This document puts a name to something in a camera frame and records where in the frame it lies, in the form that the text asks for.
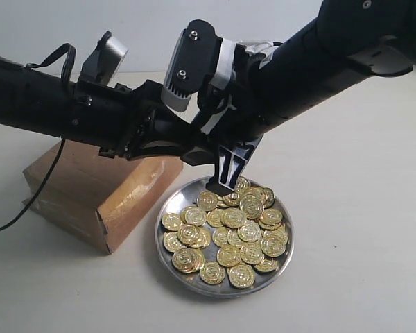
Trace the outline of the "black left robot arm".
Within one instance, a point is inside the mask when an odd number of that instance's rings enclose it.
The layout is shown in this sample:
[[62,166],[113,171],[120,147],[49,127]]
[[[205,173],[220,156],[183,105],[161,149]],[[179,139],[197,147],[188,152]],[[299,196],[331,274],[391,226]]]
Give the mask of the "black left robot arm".
[[160,100],[162,86],[136,89],[60,78],[0,57],[0,124],[96,146],[104,157],[175,156],[211,164],[214,147]]

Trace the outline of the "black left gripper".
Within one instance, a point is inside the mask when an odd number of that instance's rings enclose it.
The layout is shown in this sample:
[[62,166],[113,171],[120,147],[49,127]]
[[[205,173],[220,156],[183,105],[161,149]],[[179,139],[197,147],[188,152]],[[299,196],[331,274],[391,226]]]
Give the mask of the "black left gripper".
[[161,102],[161,89],[151,80],[136,89],[79,80],[73,91],[71,140],[97,146],[105,157],[175,156],[189,165],[213,163],[206,135]]

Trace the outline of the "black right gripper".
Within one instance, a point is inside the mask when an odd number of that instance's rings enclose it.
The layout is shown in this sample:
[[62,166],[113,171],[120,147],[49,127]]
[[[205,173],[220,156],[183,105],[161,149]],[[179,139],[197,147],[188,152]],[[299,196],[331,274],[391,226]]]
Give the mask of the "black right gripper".
[[280,44],[254,55],[219,44],[198,50],[199,113],[191,141],[217,146],[206,189],[219,196],[236,183],[263,134],[298,115],[298,48]]

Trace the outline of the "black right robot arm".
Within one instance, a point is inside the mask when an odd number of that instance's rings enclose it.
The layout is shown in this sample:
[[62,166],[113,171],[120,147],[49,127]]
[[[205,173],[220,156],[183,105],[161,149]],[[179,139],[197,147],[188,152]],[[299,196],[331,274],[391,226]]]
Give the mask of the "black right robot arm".
[[324,1],[304,28],[236,70],[229,105],[209,132],[206,188],[232,193],[266,132],[368,78],[414,68],[416,1]]

